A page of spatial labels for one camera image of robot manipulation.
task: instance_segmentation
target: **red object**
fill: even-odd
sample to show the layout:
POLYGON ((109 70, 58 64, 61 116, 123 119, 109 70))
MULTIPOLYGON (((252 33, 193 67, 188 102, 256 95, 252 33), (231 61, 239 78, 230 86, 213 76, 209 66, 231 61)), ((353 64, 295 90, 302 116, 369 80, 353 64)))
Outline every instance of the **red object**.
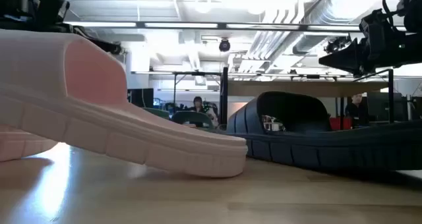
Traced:
MULTIPOLYGON (((330 118, 332 130, 340 130, 340 118, 330 118)), ((351 129, 351 118, 343 118, 343 130, 351 129)))

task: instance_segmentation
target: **person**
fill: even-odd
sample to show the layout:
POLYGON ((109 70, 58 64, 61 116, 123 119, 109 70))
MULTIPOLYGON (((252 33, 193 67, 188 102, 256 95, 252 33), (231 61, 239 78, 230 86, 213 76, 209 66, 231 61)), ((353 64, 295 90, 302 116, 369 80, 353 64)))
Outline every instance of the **person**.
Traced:
MULTIPOLYGON (((193 107, 189 108, 190 111, 196 111, 198 113, 204 113, 208 115, 212 121, 212 125, 218 126, 218 118, 217 115, 214 113, 212 109, 209 109, 207 111, 204 110, 204 107, 202 106, 202 98, 200 96, 197 96, 193 99, 193 107)), ((202 123, 195 123, 197 127, 203 127, 204 125, 202 123)))
POLYGON ((352 96, 351 103, 346 106, 346 117, 352 118, 353 126, 367 126, 369 114, 367 107, 362 103, 362 94, 352 96))

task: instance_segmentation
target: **ceiling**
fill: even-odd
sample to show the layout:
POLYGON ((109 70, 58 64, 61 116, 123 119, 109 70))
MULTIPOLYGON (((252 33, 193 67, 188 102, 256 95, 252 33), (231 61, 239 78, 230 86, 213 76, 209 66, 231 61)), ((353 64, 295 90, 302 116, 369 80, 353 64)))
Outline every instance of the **ceiling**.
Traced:
MULTIPOLYGON (((307 24, 359 24, 360 18, 381 8, 381 0, 68 0, 66 21, 262 22, 307 24)), ((398 0, 387 0, 395 9, 398 0)), ((159 70, 219 71, 299 74, 347 74, 318 64, 324 46, 333 36, 303 33, 229 30, 147 30, 88 28, 88 33, 108 41, 144 42, 150 66, 159 70), (220 52, 222 38, 231 44, 220 52), (305 54, 294 55, 296 49, 305 54)))

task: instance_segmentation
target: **wooden desk surface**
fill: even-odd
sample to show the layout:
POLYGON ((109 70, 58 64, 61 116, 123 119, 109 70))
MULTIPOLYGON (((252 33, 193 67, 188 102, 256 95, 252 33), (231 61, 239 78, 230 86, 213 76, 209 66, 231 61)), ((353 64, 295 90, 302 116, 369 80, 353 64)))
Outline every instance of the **wooden desk surface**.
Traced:
POLYGON ((200 179, 59 144, 0 163, 0 223, 420 224, 416 177, 362 181, 250 159, 238 177, 200 179))

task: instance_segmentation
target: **desk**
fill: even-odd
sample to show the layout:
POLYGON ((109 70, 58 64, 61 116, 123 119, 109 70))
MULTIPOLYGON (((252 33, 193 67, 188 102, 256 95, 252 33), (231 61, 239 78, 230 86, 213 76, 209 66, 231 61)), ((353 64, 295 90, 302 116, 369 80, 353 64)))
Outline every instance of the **desk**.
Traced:
POLYGON ((253 159, 238 177, 201 179, 59 144, 0 163, 0 223, 422 223, 422 182, 390 179, 402 184, 253 159))

